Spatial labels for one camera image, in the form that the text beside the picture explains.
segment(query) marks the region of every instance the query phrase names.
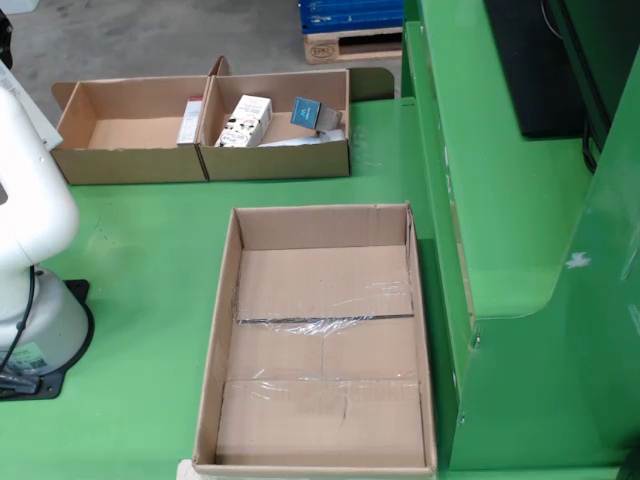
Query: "blue plastic box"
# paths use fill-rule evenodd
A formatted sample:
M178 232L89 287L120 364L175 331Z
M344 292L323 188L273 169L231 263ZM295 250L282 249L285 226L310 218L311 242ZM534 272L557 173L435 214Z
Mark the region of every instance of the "blue plastic box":
M402 0L300 0L302 33L401 27Z

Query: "empty cardboard box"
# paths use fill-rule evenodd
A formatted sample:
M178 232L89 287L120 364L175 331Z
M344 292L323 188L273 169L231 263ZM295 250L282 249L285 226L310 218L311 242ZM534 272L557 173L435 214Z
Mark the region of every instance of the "empty cardboard box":
M67 181L206 181L195 143L178 146L178 135L189 98L203 97L212 75L227 69L220 57L209 75L54 85L64 141L52 153Z
M199 147L212 180L344 177L349 175L349 70L218 76L209 86ZM291 123L296 97L311 98L342 112L345 140L315 145L225 149L214 147L242 95L270 98L273 118L262 142L315 132Z
M434 474L416 243L408 205L233 210L198 473Z

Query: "label sticker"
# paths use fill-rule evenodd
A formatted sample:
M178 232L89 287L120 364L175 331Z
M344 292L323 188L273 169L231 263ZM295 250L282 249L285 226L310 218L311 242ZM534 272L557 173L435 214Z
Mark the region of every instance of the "label sticker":
M6 354L6 351L0 351L0 358L4 359ZM49 366L38 345L34 342L17 347L7 365L16 373L28 373L29 375L37 375Z

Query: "black panel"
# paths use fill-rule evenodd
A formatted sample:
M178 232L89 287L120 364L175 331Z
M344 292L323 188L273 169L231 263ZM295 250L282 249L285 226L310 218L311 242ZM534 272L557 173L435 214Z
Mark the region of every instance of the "black panel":
M541 0L485 0L485 6L522 134L581 135L580 89L562 40L545 22Z

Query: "gray floor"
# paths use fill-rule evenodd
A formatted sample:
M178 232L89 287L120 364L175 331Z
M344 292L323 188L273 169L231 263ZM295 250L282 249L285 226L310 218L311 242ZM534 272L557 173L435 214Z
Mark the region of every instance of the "gray floor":
M10 20L13 74L52 122L59 81L205 74L218 55L236 74L363 65L307 65L296 0L41 0Z

